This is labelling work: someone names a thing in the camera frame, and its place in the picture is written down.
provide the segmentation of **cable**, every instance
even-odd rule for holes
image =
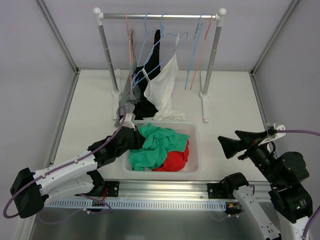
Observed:
[[[105,147],[105,146],[119,133],[121,127],[124,125],[124,122],[125,122],[125,120],[126,120],[126,108],[125,108],[124,106],[120,106],[120,107],[119,107],[119,110],[120,110],[120,109],[123,109],[124,115],[123,115],[122,121],[121,121],[118,129],[117,129],[117,130],[112,134],[112,136],[109,137],[100,147],[98,147],[97,149],[93,150],[92,152],[90,152],[90,153],[88,153],[88,154],[86,154],[86,155],[84,155],[84,156],[82,156],[82,157],[79,157],[79,158],[77,159],[77,162],[79,162],[79,161],[81,161],[81,160],[83,160],[83,159],[85,159],[85,158],[87,158],[87,157],[95,154],[96,152],[98,152],[100,149],[102,149],[103,147]],[[68,163],[66,163],[66,164],[63,164],[63,165],[57,167],[57,168],[54,168],[54,169],[52,169],[52,170],[50,170],[50,171],[47,171],[47,172],[44,174],[44,176],[41,175],[41,176],[37,177],[36,179],[28,182],[26,185],[24,185],[22,188],[20,188],[20,189],[9,199],[9,201],[6,203],[6,205],[5,205],[4,209],[3,209],[3,216],[4,216],[6,219],[12,219],[12,218],[15,218],[15,217],[19,216],[19,213],[16,213],[16,214],[14,214],[14,215],[8,215],[8,214],[7,214],[7,211],[8,211],[8,208],[9,208],[10,204],[15,200],[15,198],[16,198],[20,193],[22,193],[25,189],[27,189],[29,186],[31,186],[32,184],[36,183],[36,182],[39,181],[40,179],[44,179],[46,176],[48,176],[48,175],[50,175],[50,174],[52,174],[52,173],[54,173],[54,172],[56,172],[56,171],[58,171],[58,170],[60,170],[60,169],[63,169],[63,168],[68,167],[68,166],[70,166],[70,165],[73,165],[73,164],[76,164],[76,162],[75,162],[75,161],[68,162]]]
[[[100,211],[100,212],[90,211],[90,210],[87,210],[86,208],[84,208],[84,209],[78,209],[78,210],[74,211],[73,213],[71,213],[69,216],[67,216],[65,219],[60,220],[60,221],[45,221],[45,220],[43,220],[43,219],[40,217],[40,214],[37,214],[37,216],[36,216],[37,219],[38,219],[41,223],[43,223],[43,224],[56,225],[56,224],[62,224],[62,223],[64,223],[66,220],[68,220],[69,218],[71,218],[72,216],[76,215],[76,214],[79,213],[79,212],[86,212],[87,214],[95,214],[95,215],[97,215],[97,214],[106,214],[106,213],[108,213],[108,212],[111,211],[111,206],[110,206],[109,204],[107,204],[106,202],[104,202],[103,200],[95,199],[95,198],[93,198],[93,197],[86,196],[86,195],[84,195],[84,194],[82,194],[82,193],[79,194],[79,195],[82,196],[82,197],[85,197],[85,198],[87,198],[87,199],[93,200],[93,201],[95,201],[95,202],[99,202],[99,203],[103,204],[104,206],[108,207],[108,209],[107,209],[107,210],[102,210],[102,211]]]
[[[251,184],[250,187],[252,188],[252,194],[255,195],[256,186],[254,184]]]
[[[318,137],[320,137],[320,132],[317,131],[309,131],[309,130],[277,130],[277,133],[294,133],[294,134],[311,134],[311,135],[316,135]],[[315,221],[316,217],[320,214],[320,206],[318,206],[318,208],[316,209],[316,211],[314,212],[314,214],[310,217],[310,219],[308,220],[308,222],[305,225],[305,228],[303,230],[303,234],[302,234],[302,238],[303,239],[307,239],[307,234],[309,232],[309,229],[312,225],[312,223]]]
[[[294,133],[294,134],[312,134],[320,137],[320,132],[317,131],[309,131],[309,130],[277,130],[277,133]]]
[[[303,234],[302,234],[302,238],[303,239],[307,239],[307,234],[309,232],[309,229],[312,225],[312,223],[315,221],[316,217],[320,214],[320,206],[318,206],[318,208],[315,210],[314,214],[310,217],[310,219],[308,220],[308,222],[305,225],[305,228],[303,230]]]

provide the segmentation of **white wall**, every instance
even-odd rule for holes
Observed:
[[[320,132],[320,1],[303,0],[256,74],[268,121],[287,129]],[[301,152],[310,177],[303,182],[314,210],[320,205],[320,138],[287,134],[277,141],[280,154]],[[311,231],[320,236],[320,217]]]
[[[146,14],[206,14],[226,8],[227,16],[221,32],[214,68],[217,70],[251,70],[263,51],[291,0],[45,0],[63,39],[78,67],[106,68],[93,8],[99,7],[106,13]],[[145,39],[142,20],[130,21],[136,29],[136,55],[139,55]],[[166,32],[190,35],[177,51],[178,65],[188,68],[188,57],[194,37],[196,20],[164,21]],[[152,29],[159,28],[159,21],[147,22]],[[128,37],[124,20],[105,20],[105,33],[111,59],[115,68],[128,68]],[[203,54],[202,69],[208,67],[213,30]],[[150,44],[144,55],[150,51]],[[170,37],[161,41],[161,59],[169,56],[174,40]]]
[[[2,212],[19,170],[43,168],[73,72],[34,0],[0,3],[0,36]],[[2,240],[12,239],[17,221],[1,214]]]

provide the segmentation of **black cloth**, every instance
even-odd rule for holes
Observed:
[[[88,151],[92,152],[96,150],[110,137],[107,136],[105,139],[95,142],[88,147]],[[123,126],[107,145],[93,154],[95,157],[94,161],[98,163],[97,168],[113,163],[116,158],[120,157],[127,150],[141,149],[145,140],[146,138],[140,134],[137,127],[134,130]]]
[[[154,34],[154,42],[153,42],[154,48],[153,48],[153,52],[152,52],[152,55],[151,55],[149,61],[145,64],[145,66],[138,66],[135,69],[134,74],[137,74],[144,67],[146,73],[148,74],[149,79],[152,80],[156,76],[158,76],[158,74],[160,73],[160,66],[158,66],[159,65],[159,55],[160,55],[159,54],[160,42],[158,42],[158,41],[161,38],[160,34],[161,33],[160,33],[159,29]],[[140,72],[138,75],[136,75],[135,81],[139,81],[140,79],[142,79],[144,77],[145,77],[144,73]],[[147,88],[147,85],[148,85],[148,81],[146,78],[144,78],[142,81],[140,81],[137,84],[137,86],[140,88],[141,97],[140,97],[140,101],[135,105],[135,108],[133,111],[133,113],[135,115],[135,120],[142,120],[143,118],[153,117],[158,112],[155,105],[153,105],[151,102],[149,102],[144,95],[144,92]]]

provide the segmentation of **laundry basket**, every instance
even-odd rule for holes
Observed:
[[[129,161],[130,152],[127,151],[122,155],[123,169],[127,173],[138,174],[150,174],[150,175],[196,175],[201,169],[201,151],[200,151],[200,139],[199,131],[196,124],[193,122],[184,121],[147,121],[136,120],[133,121],[138,127],[151,123],[154,126],[161,128],[173,129],[177,133],[189,135],[189,157],[183,169],[176,172],[170,171],[151,171],[149,168],[145,168],[144,171],[133,171],[132,165]]]

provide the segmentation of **black bracket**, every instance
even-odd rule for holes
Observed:
[[[119,195],[119,181],[104,181],[104,187],[107,189],[106,196],[117,198]]]
[[[228,195],[223,185],[220,183],[207,183],[208,199],[234,199],[234,196]]]

